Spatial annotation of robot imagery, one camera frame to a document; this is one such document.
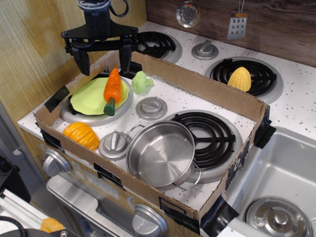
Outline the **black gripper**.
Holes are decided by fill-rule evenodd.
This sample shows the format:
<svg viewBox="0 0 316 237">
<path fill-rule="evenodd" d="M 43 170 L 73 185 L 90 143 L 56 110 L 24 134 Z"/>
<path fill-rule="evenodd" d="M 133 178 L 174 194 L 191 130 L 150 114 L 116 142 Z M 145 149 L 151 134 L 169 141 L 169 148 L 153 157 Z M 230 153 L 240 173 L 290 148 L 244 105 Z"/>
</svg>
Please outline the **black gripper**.
<svg viewBox="0 0 316 237">
<path fill-rule="evenodd" d="M 90 75 L 87 52 L 119 50 L 121 72 L 128 73 L 131 53 L 138 48 L 136 27 L 120 25 L 110 18 L 110 11 L 84 12 L 85 24 L 61 33 L 65 50 L 72 53 L 80 72 Z"/>
</svg>

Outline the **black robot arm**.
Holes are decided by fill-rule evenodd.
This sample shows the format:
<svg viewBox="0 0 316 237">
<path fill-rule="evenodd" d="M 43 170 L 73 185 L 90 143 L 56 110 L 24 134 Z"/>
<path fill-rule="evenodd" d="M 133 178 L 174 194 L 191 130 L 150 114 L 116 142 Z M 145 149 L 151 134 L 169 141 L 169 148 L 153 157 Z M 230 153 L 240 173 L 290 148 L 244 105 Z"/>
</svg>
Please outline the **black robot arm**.
<svg viewBox="0 0 316 237">
<path fill-rule="evenodd" d="M 85 24 L 61 33 L 65 41 L 65 51 L 74 57 L 82 74 L 90 75 L 88 52 L 117 50 L 123 74 L 129 72 L 131 54 L 138 48 L 138 29 L 121 25 L 111 19 L 112 13 L 124 17 L 129 11 L 127 1 L 122 14 L 117 14 L 110 0 L 79 0 L 79 8 L 84 12 Z"/>
</svg>

